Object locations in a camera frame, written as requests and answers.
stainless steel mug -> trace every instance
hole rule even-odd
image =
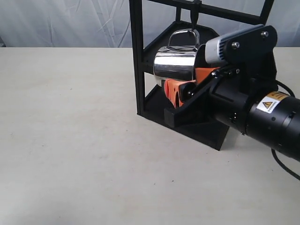
[[[191,33],[195,38],[195,45],[171,46],[175,35]],[[185,29],[174,32],[167,46],[157,52],[154,59],[153,73],[158,85],[161,80],[171,78],[179,81],[191,81],[195,79],[195,62],[200,48],[200,35],[197,30]]]

white backdrop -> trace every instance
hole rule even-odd
[[[203,0],[204,4],[259,15],[264,0]],[[278,46],[300,46],[300,1],[275,0],[267,24]],[[175,17],[175,8],[143,0],[145,45]],[[182,18],[189,21],[189,14]],[[219,34],[245,26],[200,15],[198,24]],[[128,0],[0,0],[0,37],[15,47],[130,47]]]

warning label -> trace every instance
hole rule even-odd
[[[289,96],[278,91],[271,92],[262,99],[256,108],[266,113],[272,113],[276,106],[286,97]]]

black shelf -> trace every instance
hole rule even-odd
[[[274,0],[265,0],[260,16],[245,14],[228,9],[223,9],[215,6],[204,5],[200,0],[149,0],[156,3],[161,3],[176,7],[174,22],[162,32],[155,40],[153,40],[146,48],[143,44],[143,11],[142,0],[129,0],[130,6],[130,21],[132,33],[132,47],[135,69],[135,92],[136,92],[136,107],[137,114],[149,120],[152,120],[160,125],[168,127],[164,121],[164,109],[173,107],[170,101],[165,97],[165,94],[159,86],[155,86],[152,91],[145,96],[145,76],[144,73],[153,74],[154,57],[160,47],[166,46],[170,35],[176,30],[186,28],[196,28],[200,33],[201,44],[206,43],[218,36],[211,28],[204,27],[198,24],[193,24],[186,21],[181,21],[181,10],[187,9],[191,11],[191,19],[196,23],[199,13],[213,15],[225,19],[230,19],[248,24],[266,24],[269,17]],[[193,44],[194,40],[188,36],[178,35],[172,41],[176,43]],[[214,149],[220,150],[224,138],[228,131],[228,126],[215,121],[209,120],[201,124],[192,124],[177,128],[170,128],[180,134],[188,136],[199,142],[202,142]]]

white tabletop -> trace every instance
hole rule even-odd
[[[300,96],[300,49],[275,57]],[[1,225],[299,225],[300,182],[268,147],[137,116],[134,83],[131,49],[0,48]]]

